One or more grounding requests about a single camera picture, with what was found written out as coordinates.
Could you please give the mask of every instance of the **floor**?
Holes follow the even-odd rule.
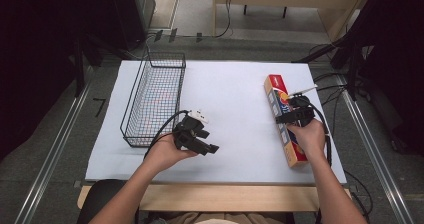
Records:
[[[169,20],[168,26],[160,24],[162,27],[153,29],[160,27],[158,29],[169,33],[170,29],[177,28],[177,35],[181,36],[193,36],[198,32],[203,36],[211,35],[212,17],[208,14],[211,12],[211,3],[211,0],[178,0],[176,6],[168,8],[173,11],[165,15],[167,18],[163,18]],[[289,62],[306,56],[318,44],[329,43],[316,10],[289,7],[285,19],[281,18],[281,14],[280,8],[249,6],[244,16],[242,6],[232,5],[232,25],[224,38],[204,39],[200,43],[179,37],[171,43],[162,38],[158,42],[150,41],[149,45],[156,51],[184,52],[187,59]],[[222,33],[228,23],[224,6],[219,7],[217,21],[217,33]],[[141,49],[131,53],[142,56]],[[334,71],[328,64],[329,58],[331,53],[329,57],[323,56],[318,62],[310,63],[314,77]],[[25,223],[75,223],[79,213],[76,200],[80,186],[84,184],[85,169],[102,125],[119,63],[119,59],[106,54],[102,66],[88,73],[87,78],[91,77],[89,91],[63,147],[56,149],[60,158],[53,163],[50,176],[46,177],[49,182],[41,188],[40,199],[35,202],[33,212],[27,219],[29,221]],[[338,79],[334,76],[319,83],[321,87],[335,84],[338,84]],[[45,157],[49,156],[49,151],[56,144],[55,139],[63,120],[73,103],[78,101],[73,97],[74,90],[74,84],[69,86],[34,135],[0,163],[0,223],[13,223],[18,217],[28,193],[34,187],[34,181],[40,176]],[[324,102],[331,93],[331,90],[324,90],[319,95]],[[101,108],[101,103],[96,99],[106,99],[105,106]],[[370,223],[407,223],[398,221],[388,200],[389,193],[382,187],[381,178],[358,132],[348,102],[342,100],[339,100],[338,105],[334,101],[325,105],[324,111],[330,128],[335,128],[334,139],[344,168],[364,183],[373,197]],[[412,219],[415,223],[424,223],[423,158],[394,152],[387,131],[372,105],[365,98],[359,98],[356,104],[367,121],[367,127],[394,182],[405,198]],[[371,199],[360,183],[350,176],[348,182],[351,190],[370,209]],[[295,219],[297,223],[312,223],[314,216],[313,213],[296,213]]]

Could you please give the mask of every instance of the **white connector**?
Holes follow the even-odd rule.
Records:
[[[199,111],[190,110],[190,112],[188,113],[188,116],[204,123],[209,122],[208,119],[202,114],[200,110]]]

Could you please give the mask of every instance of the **person's left hand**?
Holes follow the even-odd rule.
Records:
[[[159,137],[144,159],[143,164],[149,165],[154,172],[159,173],[183,159],[194,156],[197,156],[197,153],[193,151],[178,150],[174,143],[174,136],[169,134]]]

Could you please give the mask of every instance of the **person's right hand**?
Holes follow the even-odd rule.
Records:
[[[313,155],[324,154],[325,135],[322,122],[314,118],[305,127],[287,125],[287,128],[296,135],[296,140],[308,159]]]

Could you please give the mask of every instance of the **metal mesh basket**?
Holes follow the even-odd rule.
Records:
[[[140,65],[121,132],[131,147],[148,147],[162,125],[179,110],[185,73],[183,53],[150,52]],[[163,132],[171,132],[175,118]]]

